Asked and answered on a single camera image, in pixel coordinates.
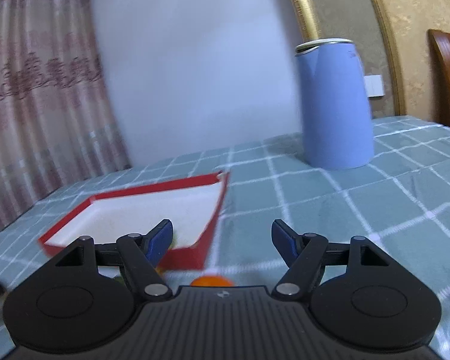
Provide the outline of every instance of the curtain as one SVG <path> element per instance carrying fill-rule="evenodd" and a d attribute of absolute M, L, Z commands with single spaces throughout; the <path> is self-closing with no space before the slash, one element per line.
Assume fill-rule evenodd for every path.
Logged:
<path fill-rule="evenodd" d="M 0 230 L 58 187 L 128 158 L 90 0 L 0 0 Z"/>

